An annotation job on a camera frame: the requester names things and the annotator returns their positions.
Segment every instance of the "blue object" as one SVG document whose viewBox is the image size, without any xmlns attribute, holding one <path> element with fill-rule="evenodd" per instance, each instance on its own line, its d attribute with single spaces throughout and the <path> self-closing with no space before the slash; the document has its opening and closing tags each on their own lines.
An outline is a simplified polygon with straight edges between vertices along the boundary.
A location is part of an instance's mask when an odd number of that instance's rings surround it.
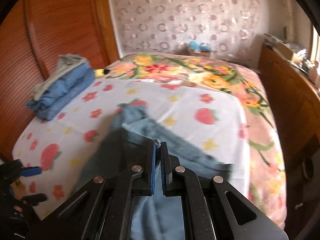
<svg viewBox="0 0 320 240">
<path fill-rule="evenodd" d="M 31 176 L 39 175 L 41 173 L 42 173 L 42 169 L 40 167 L 27 167 L 20 172 L 20 176 L 31 177 Z"/>
<path fill-rule="evenodd" d="M 190 41 L 189 49 L 211 51 L 209 46 L 199 45 L 196 41 Z"/>
<path fill-rule="evenodd" d="M 199 176 L 230 177 L 231 164 L 218 162 L 162 127 L 148 117 L 144 106 L 125 106 L 115 117 L 108 136 L 84 166 L 73 192 L 97 175 L 110 178 L 134 166 L 138 156 L 147 154 L 150 140 L 156 147 L 160 142 L 167 142 L 170 154 L 177 156 L 182 166 L 192 169 Z M 130 239 L 185 239 L 181 198 L 163 196 L 159 164 L 154 171 L 154 196 L 136 198 Z"/>
<path fill-rule="evenodd" d="M 93 69 L 87 62 L 83 63 L 53 83 L 39 101 L 29 101 L 27 107 L 39 118 L 50 121 L 73 98 L 89 87 L 94 79 Z"/>
</svg>

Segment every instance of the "blue clip handle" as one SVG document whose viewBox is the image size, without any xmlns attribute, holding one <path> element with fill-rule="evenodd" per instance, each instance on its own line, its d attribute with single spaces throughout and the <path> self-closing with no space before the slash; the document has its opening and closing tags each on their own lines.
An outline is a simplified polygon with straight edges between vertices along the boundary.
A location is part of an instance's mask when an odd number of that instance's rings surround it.
<svg viewBox="0 0 320 240">
<path fill-rule="evenodd" d="M 42 173 L 42 169 L 40 167 L 27 167 L 20 172 L 20 176 L 31 177 L 31 176 L 39 175 L 41 173 Z"/>
</svg>

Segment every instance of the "metal rivet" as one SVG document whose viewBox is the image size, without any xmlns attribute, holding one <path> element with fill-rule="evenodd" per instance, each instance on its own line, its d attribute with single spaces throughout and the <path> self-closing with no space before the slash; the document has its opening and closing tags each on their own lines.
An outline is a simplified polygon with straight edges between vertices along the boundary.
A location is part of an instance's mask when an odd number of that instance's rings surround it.
<svg viewBox="0 0 320 240">
<path fill-rule="evenodd" d="M 214 180 L 216 183 L 222 183 L 222 182 L 223 182 L 223 177 L 221 177 L 221 176 L 214 176 L 214 177 L 213 177 L 213 180 Z"/>
<path fill-rule="evenodd" d="M 101 182 L 103 182 L 103 177 L 102 176 L 95 176 L 93 178 L 93 182 L 94 183 L 101 183 Z"/>
<path fill-rule="evenodd" d="M 186 169 L 183 166 L 177 166 L 175 170 L 176 172 L 179 172 L 179 173 L 183 173 L 186 171 Z"/>
<path fill-rule="evenodd" d="M 142 168 L 141 168 L 141 166 L 139 166 L 139 165 L 134 165 L 134 166 L 131 168 L 131 170 L 133 170 L 134 172 L 139 172 L 139 171 L 142 170 Z"/>
</svg>

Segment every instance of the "light blue fabric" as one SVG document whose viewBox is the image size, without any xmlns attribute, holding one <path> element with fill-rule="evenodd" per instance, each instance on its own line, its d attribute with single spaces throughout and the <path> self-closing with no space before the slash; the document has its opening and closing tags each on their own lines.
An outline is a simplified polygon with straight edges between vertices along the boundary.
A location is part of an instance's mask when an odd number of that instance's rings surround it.
<svg viewBox="0 0 320 240">
<path fill-rule="evenodd" d="M 97 175 L 117 176 L 133 166 L 139 155 L 147 154 L 148 142 L 167 142 L 171 155 L 180 164 L 198 175 L 211 178 L 220 175 L 228 179 L 231 164 L 219 163 L 199 148 L 184 141 L 150 119 L 144 106 L 126 106 L 115 117 L 109 135 L 82 170 L 75 191 Z M 137 197 L 131 226 L 132 240 L 182 240 L 184 236 L 180 197 L 164 197 L 161 171 L 156 167 L 156 188 L 153 197 Z"/>
<path fill-rule="evenodd" d="M 94 71 L 86 62 L 53 83 L 39 101 L 29 101 L 27 107 L 39 118 L 50 121 L 94 79 Z"/>
</svg>

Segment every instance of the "cardboard box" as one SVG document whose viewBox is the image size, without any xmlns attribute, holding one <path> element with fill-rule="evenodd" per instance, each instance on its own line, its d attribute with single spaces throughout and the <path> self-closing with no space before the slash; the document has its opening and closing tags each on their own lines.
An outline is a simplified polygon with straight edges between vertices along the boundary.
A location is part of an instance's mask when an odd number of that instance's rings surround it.
<svg viewBox="0 0 320 240">
<path fill-rule="evenodd" d="M 296 53 L 292 52 L 291 49 L 286 47 L 283 43 L 277 43 L 276 49 L 287 59 L 295 64 L 302 62 L 303 57 L 299 57 Z"/>
</svg>

